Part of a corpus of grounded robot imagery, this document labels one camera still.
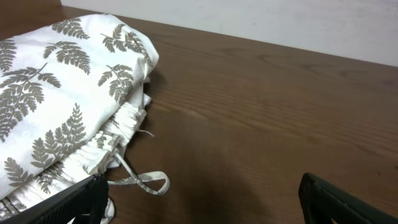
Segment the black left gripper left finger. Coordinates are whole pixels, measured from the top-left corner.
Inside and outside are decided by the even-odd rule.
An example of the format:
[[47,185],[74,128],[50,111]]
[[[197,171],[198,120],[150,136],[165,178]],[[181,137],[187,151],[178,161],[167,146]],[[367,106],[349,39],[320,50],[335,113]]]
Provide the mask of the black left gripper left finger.
[[104,175],[91,175],[1,224],[100,224],[108,192]]

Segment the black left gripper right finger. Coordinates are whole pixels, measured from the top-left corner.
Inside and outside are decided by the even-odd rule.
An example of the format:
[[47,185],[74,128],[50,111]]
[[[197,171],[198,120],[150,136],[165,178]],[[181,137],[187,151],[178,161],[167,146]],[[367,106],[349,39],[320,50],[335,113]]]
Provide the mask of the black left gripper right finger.
[[309,172],[302,176],[298,196],[306,224],[397,224],[396,217]]

